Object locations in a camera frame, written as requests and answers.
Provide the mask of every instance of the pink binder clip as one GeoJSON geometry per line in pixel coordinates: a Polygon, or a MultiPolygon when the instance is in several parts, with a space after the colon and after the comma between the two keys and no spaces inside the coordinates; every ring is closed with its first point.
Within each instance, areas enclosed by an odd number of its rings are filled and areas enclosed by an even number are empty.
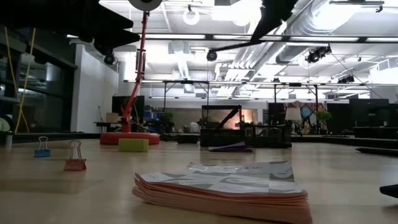
{"type": "Polygon", "coordinates": [[[79,140],[72,140],[70,141],[70,157],[67,159],[67,163],[65,164],[64,170],[65,171],[83,171],[86,170],[86,159],[81,158],[80,152],[81,141],[79,140]],[[77,142],[77,155],[78,159],[73,158],[73,151],[75,149],[73,142],[77,142]]]}

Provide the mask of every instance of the binder clip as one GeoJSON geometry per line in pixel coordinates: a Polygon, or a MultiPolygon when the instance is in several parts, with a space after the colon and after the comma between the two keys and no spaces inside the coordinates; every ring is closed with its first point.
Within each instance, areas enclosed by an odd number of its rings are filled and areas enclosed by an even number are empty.
{"type": "Polygon", "coordinates": [[[39,137],[39,148],[35,149],[35,158],[43,158],[43,157],[50,157],[51,156],[51,151],[50,149],[48,149],[47,147],[47,140],[49,140],[47,137],[45,136],[41,136],[39,137]],[[45,139],[44,143],[45,143],[45,149],[42,149],[42,139],[45,139]]]}
{"type": "Polygon", "coordinates": [[[86,170],[86,159],[81,158],[81,152],[80,152],[80,146],[81,146],[81,141],[79,140],[72,140],[70,141],[70,157],[67,159],[67,163],[65,164],[65,167],[63,168],[65,171],[83,171],[86,170]],[[78,158],[74,159],[73,158],[73,151],[75,149],[73,143],[77,142],[77,155],[78,158]]]}

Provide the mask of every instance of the red pole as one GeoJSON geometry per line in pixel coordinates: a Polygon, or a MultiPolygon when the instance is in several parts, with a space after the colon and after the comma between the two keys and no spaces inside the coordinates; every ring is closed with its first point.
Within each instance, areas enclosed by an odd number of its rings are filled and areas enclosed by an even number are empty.
{"type": "Polygon", "coordinates": [[[146,36],[146,29],[147,29],[147,20],[148,20],[148,12],[144,12],[142,16],[142,35],[141,35],[141,46],[138,58],[138,72],[136,78],[136,85],[131,93],[130,99],[125,108],[122,108],[122,133],[129,133],[131,132],[131,122],[130,122],[130,115],[132,110],[132,102],[134,101],[139,86],[141,85],[141,76],[142,76],[142,66],[143,66],[143,55],[144,55],[144,47],[145,47],[145,36],[146,36]]]}

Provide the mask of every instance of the white lamp shade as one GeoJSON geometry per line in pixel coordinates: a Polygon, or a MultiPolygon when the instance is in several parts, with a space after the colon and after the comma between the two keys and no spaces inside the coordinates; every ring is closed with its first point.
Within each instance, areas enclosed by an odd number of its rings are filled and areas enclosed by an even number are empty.
{"type": "Polygon", "coordinates": [[[286,118],[287,121],[301,121],[301,112],[300,108],[289,107],[286,109],[286,118]]]}

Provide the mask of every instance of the wooden floor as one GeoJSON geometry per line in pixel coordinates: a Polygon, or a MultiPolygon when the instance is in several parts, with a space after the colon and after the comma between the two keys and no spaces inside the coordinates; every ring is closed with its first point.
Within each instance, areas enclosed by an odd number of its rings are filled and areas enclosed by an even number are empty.
{"type": "Polygon", "coordinates": [[[240,164],[291,160],[298,184],[309,194],[314,223],[398,223],[398,199],[379,186],[398,182],[398,159],[359,154],[354,147],[294,143],[292,149],[209,153],[196,145],[162,142],[148,153],[118,152],[98,140],[82,140],[87,171],[64,172],[68,141],[49,142],[50,159],[34,159],[36,144],[0,148],[1,224],[255,224],[156,207],[135,198],[133,174],[173,171],[189,162],[240,164]]]}

